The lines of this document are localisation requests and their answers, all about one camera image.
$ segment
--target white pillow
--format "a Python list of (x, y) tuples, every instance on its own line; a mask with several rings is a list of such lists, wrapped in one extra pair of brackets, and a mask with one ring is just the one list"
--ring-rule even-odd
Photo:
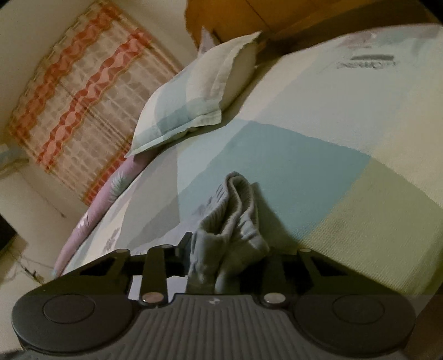
[(215, 125), (249, 83), (260, 32), (208, 50), (158, 88), (144, 106), (126, 157), (182, 137), (190, 128)]

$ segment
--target printed logo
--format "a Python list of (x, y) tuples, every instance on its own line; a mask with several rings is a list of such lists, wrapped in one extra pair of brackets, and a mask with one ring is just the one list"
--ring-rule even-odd
[(216, 297), (212, 298), (211, 300), (208, 300), (208, 303), (210, 303), (211, 305), (214, 305), (214, 306), (218, 305), (220, 302), (221, 302), (221, 300)]
[(397, 63), (394, 61), (393, 55), (359, 55), (353, 56), (350, 61), (346, 63), (338, 63), (337, 69), (385, 69), (387, 67), (394, 67)]

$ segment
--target blue patch on sheet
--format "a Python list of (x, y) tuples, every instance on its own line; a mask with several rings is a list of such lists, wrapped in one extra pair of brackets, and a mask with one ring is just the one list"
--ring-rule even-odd
[(194, 66), (195, 62), (191, 63), (163, 85), (162, 92), (155, 104), (156, 124), (162, 134), (192, 120), (187, 111), (186, 85)]
[[(204, 135), (199, 140), (202, 149), (210, 147), (202, 144)], [(258, 184), (286, 231), (300, 239), (340, 201), (369, 160), (354, 149), (250, 121), (179, 194), (180, 220), (205, 203), (227, 174), (237, 171)]]

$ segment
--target ribbed plastic surface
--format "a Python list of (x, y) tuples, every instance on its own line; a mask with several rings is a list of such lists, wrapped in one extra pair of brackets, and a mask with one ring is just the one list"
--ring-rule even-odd
[[(30, 351), (20, 359), (61, 359)], [(106, 348), (78, 360), (323, 360), (329, 354), (303, 338), (280, 310), (251, 296), (176, 295), (163, 308), (144, 310), (131, 329)], [(405, 360), (400, 352), (379, 357)]]

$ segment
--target black plastic device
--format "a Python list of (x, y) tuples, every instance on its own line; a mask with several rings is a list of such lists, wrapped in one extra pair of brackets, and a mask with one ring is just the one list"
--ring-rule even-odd
[[(168, 299), (167, 278), (189, 270), (190, 236), (146, 255), (116, 250), (27, 293), (12, 312), (19, 357), (405, 359), (409, 302), (310, 249), (250, 266), (237, 294)], [(139, 300), (128, 299), (134, 275)]]

